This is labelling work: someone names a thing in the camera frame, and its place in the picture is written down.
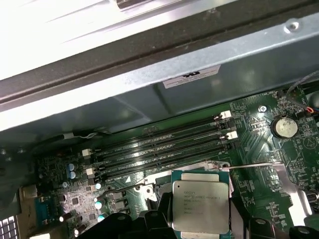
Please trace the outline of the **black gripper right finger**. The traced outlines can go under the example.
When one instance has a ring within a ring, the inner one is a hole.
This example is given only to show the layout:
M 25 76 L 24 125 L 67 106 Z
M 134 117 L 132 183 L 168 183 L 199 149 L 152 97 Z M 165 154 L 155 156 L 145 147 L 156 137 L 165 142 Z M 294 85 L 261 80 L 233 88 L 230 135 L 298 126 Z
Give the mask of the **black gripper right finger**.
M 317 239 L 318 230 L 294 226 L 288 232 L 260 217 L 253 217 L 239 198 L 230 199 L 231 232 L 236 239 Z

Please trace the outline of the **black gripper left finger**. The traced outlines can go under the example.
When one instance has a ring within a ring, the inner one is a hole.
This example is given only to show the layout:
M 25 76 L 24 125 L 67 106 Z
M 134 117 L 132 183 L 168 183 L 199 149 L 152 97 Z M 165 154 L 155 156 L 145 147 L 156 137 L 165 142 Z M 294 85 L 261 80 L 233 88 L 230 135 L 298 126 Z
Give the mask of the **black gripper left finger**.
M 106 239 L 173 239 L 174 231 L 169 226 L 171 216 L 172 192 L 164 193 L 157 210 L 142 213 L 133 220 L 123 213 L 107 217 Z

